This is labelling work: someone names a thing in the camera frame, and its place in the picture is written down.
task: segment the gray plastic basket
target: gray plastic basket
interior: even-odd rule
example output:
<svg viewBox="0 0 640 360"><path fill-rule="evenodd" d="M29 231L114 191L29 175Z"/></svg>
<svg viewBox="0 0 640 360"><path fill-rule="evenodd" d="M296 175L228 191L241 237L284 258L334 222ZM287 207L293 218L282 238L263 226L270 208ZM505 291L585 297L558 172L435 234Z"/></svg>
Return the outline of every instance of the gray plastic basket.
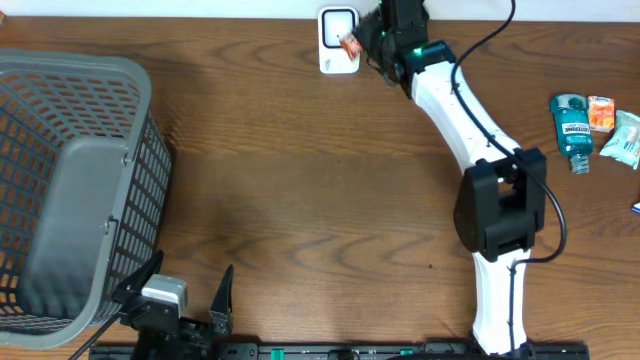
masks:
<svg viewBox="0 0 640 360"><path fill-rule="evenodd" d="M171 172L150 98L126 59L0 51L0 344L101 324L150 258Z"/></svg>

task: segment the wood grain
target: wood grain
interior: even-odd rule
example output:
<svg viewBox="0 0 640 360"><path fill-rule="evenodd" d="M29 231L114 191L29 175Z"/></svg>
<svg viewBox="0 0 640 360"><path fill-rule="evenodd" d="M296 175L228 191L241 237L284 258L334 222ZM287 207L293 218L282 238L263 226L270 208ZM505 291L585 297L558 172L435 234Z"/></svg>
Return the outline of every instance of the wood grain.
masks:
<svg viewBox="0 0 640 360"><path fill-rule="evenodd" d="M432 22L458 53L495 23ZM460 174L431 121L371 69L318 71L313 21L10 18L0 44L131 58L177 149L159 246L206 320L236 266L235 332L264 341L423 341L465 336L475 313L470 255L451 221ZM572 176L549 101L576 92L640 113L640 25L517 23L464 65L474 92L524 148L548 156L569 222L566 254L527 269L535 340L585 341L593 359L640 352L640 176L593 156ZM606 135L597 134L599 149ZM535 254L553 250L547 225ZM47 352L68 357L90 335ZM115 326L103 342L134 342Z"/></svg>

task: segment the light blue packet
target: light blue packet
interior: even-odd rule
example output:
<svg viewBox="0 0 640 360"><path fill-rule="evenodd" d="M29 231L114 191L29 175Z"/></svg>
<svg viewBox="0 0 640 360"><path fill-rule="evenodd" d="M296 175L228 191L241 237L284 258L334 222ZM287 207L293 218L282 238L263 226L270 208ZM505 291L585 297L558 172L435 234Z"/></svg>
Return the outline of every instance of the light blue packet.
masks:
<svg viewBox="0 0 640 360"><path fill-rule="evenodd" d="M637 170L640 162L640 117L618 110L616 131L600 155L612 157Z"/></svg>

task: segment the bottle label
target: bottle label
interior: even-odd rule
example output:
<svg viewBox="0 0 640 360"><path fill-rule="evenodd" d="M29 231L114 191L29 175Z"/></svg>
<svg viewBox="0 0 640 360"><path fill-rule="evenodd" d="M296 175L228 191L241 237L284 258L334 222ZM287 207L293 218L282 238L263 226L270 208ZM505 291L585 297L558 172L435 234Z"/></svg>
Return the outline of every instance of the bottle label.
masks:
<svg viewBox="0 0 640 360"><path fill-rule="evenodd" d="M591 130L589 129L589 124L566 123L562 124L562 133L565 135L591 134Z"/></svg>

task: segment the green connector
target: green connector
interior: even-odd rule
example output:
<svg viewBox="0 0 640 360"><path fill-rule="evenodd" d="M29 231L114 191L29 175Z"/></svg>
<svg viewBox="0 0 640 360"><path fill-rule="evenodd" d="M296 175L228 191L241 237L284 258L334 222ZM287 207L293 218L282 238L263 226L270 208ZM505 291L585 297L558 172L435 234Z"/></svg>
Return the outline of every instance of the green connector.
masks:
<svg viewBox="0 0 640 360"><path fill-rule="evenodd" d="M271 350L271 360L284 360L284 350L282 349Z"/></svg>

